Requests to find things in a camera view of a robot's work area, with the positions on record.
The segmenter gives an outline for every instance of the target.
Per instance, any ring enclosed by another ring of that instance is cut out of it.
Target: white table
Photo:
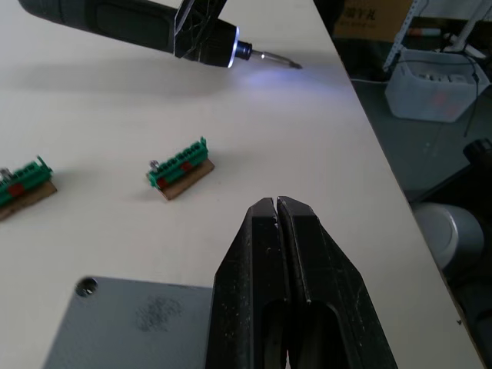
[[[82,276],[212,286],[248,207],[277,195],[362,273],[400,369],[481,367],[314,4],[230,0],[222,18],[304,69],[207,67],[0,4],[0,159],[40,154],[59,190],[0,224],[0,367],[42,366]],[[201,135],[216,170],[166,203],[149,160]]]

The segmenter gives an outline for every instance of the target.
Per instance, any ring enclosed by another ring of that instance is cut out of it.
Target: wooden base
[[[56,187],[50,182],[46,181],[40,184],[38,187],[25,192],[18,198],[10,201],[8,204],[0,207],[0,221],[8,218],[15,212],[27,208],[28,206],[35,204],[36,202],[47,198],[49,195],[56,192]]]
[[[176,182],[173,182],[166,188],[162,189],[161,193],[166,199],[172,200],[202,179],[205,175],[213,171],[214,168],[214,163],[207,159],[189,171],[186,175],[179,178]]]

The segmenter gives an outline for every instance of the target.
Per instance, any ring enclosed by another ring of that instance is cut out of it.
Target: cardboard box
[[[334,36],[393,42],[412,0],[345,0]]]

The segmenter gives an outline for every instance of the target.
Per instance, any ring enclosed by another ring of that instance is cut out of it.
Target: white plastic container
[[[477,97],[471,63],[458,54],[403,50],[385,92],[391,112],[399,118],[456,121]],[[490,82],[478,64],[474,67],[481,94]]]

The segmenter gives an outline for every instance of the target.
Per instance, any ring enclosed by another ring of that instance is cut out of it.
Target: gray metal plate
[[[203,367],[212,290],[95,278],[74,293],[45,369]]]

